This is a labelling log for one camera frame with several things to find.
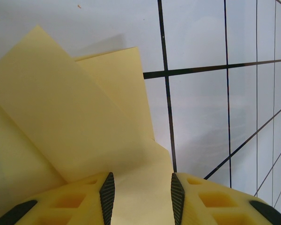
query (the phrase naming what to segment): yellow paper sheet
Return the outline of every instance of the yellow paper sheet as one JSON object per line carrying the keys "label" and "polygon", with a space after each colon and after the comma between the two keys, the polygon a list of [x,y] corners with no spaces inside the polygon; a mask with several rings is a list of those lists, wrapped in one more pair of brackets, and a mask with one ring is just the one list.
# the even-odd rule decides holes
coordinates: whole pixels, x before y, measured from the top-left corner
{"label": "yellow paper sheet", "polygon": [[154,140],[154,132],[138,48],[76,60],[107,96]]}
{"label": "yellow paper sheet", "polygon": [[65,184],[0,108],[0,215],[23,199]]}
{"label": "yellow paper sheet", "polygon": [[67,181],[114,172],[113,225],[174,223],[168,151],[40,27],[0,60],[0,106]]}
{"label": "yellow paper sheet", "polygon": [[119,50],[115,50],[115,51],[110,51],[110,52],[102,52],[102,53],[97,53],[97,54],[92,54],[92,55],[83,55],[83,56],[78,56],[78,57],[73,57],[73,60],[75,62],[81,61],[81,60],[87,60],[90,58],[94,58],[100,55],[105,55],[105,54],[109,54],[109,53],[115,53],[118,52]]}

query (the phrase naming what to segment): black rubber tip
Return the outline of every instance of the black rubber tip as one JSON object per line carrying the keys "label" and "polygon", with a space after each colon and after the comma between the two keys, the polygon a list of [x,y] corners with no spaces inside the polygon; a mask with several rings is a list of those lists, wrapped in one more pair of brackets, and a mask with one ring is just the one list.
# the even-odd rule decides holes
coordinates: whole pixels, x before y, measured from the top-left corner
{"label": "black rubber tip", "polygon": [[250,204],[270,223],[273,225],[281,225],[281,213],[275,210],[272,206],[258,201],[250,201]]}
{"label": "black rubber tip", "polygon": [[104,225],[111,224],[114,195],[115,195],[114,178],[113,178],[113,173],[110,172],[100,189],[100,200],[101,200]]}
{"label": "black rubber tip", "polygon": [[185,192],[184,192],[182,184],[180,183],[180,181],[175,173],[172,174],[170,191],[171,191],[171,197],[172,197],[175,225],[181,225]]}
{"label": "black rubber tip", "polygon": [[10,211],[0,217],[0,225],[14,225],[37,204],[37,200],[30,200],[16,205]]}

